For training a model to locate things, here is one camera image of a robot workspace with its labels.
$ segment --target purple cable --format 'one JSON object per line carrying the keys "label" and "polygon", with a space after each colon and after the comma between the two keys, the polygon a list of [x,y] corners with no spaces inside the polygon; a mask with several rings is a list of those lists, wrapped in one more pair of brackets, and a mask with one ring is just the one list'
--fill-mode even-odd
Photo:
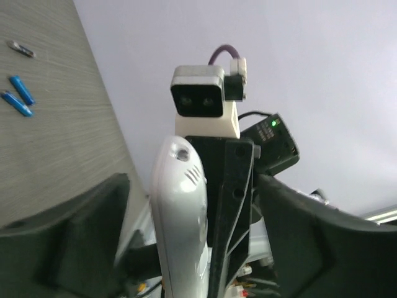
{"label": "purple cable", "polygon": [[213,52],[213,54],[212,54],[212,56],[210,58],[210,61],[208,62],[208,65],[213,65],[215,60],[218,58],[218,56],[222,52],[228,52],[233,59],[240,58],[239,53],[237,52],[237,50],[233,46],[231,46],[231,45],[221,45],[219,48],[217,48],[215,50],[215,52]]}

